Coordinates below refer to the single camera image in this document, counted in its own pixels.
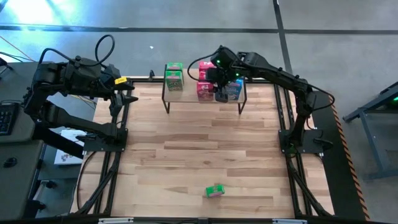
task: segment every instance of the yellow label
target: yellow label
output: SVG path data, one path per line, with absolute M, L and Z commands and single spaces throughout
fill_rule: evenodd
M 118 79 L 114 80 L 115 84 L 120 84 L 120 83 L 124 83 L 124 82 L 127 82 L 127 78 L 126 77 L 121 77 L 121 78 L 118 78 Z

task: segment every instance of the blue box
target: blue box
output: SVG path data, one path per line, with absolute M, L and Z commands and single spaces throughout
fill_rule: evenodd
M 237 79 L 225 86 L 229 100 L 238 100 L 243 86 L 243 78 Z

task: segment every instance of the wooden table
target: wooden table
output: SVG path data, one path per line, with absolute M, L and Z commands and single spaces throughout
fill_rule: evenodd
M 128 146 L 121 158 L 112 216 L 294 217 L 272 85 L 247 84 L 242 115 L 236 105 L 222 103 L 174 103 L 167 114 L 162 84 L 135 86 L 133 95 L 139 100 L 129 110 Z M 98 101 L 94 121 L 111 121 L 108 106 Z M 98 185 L 103 157 L 98 152 L 86 167 L 81 203 Z M 309 189 L 333 213 L 321 160 L 311 154 L 302 157 Z M 204 197 L 205 187 L 215 184 L 223 184 L 225 194 Z M 300 190 L 298 195 L 304 212 Z

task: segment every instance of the box on table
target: box on table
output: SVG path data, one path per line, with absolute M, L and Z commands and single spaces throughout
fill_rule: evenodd
M 199 73 L 206 72 L 208 68 L 215 68 L 215 66 L 211 62 L 204 62 L 204 61 L 199 62 Z
M 206 188 L 206 197 L 208 197 L 208 198 L 217 197 L 217 196 L 220 196 L 223 194 L 225 194 L 225 189 L 224 189 L 224 186 L 221 184 Z
M 182 72 L 182 63 L 169 62 L 166 65 L 166 71 L 181 71 Z
M 183 75 L 181 71 L 166 71 L 165 79 L 169 91 L 183 90 Z
M 197 94 L 200 101 L 212 101 L 214 99 L 213 84 L 197 82 Z
M 229 100 L 238 100 L 243 86 L 243 78 L 237 79 L 225 86 Z

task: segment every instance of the orange striped edge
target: orange striped edge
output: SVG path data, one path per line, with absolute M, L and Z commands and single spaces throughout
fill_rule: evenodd
M 359 197 L 359 202 L 362 205 L 362 211 L 364 213 L 366 221 L 370 221 L 371 219 L 369 217 L 368 208 L 366 208 L 365 199 L 363 198 L 361 186 L 359 185 L 358 176 L 356 175 L 356 172 L 355 172 L 353 160 L 352 160 L 351 154 L 349 153 L 349 150 L 348 150 L 347 141 L 346 141 L 346 138 L 344 137 L 344 134 L 343 134 L 343 128 L 341 127 L 341 123 L 340 123 L 340 119 L 339 119 L 338 114 L 337 114 L 336 107 L 334 105 L 332 105 L 331 109 L 333 111 L 333 114 L 335 115 L 337 129 L 338 129 L 338 132 L 340 133 L 340 139 L 341 139 L 341 142 L 343 143 L 344 151 L 346 153 L 346 158 L 348 160 L 349 170 L 351 171 L 351 175 L 353 176 L 353 181 L 354 181 L 354 185 L 356 187 L 356 192 L 357 192 L 358 197 Z

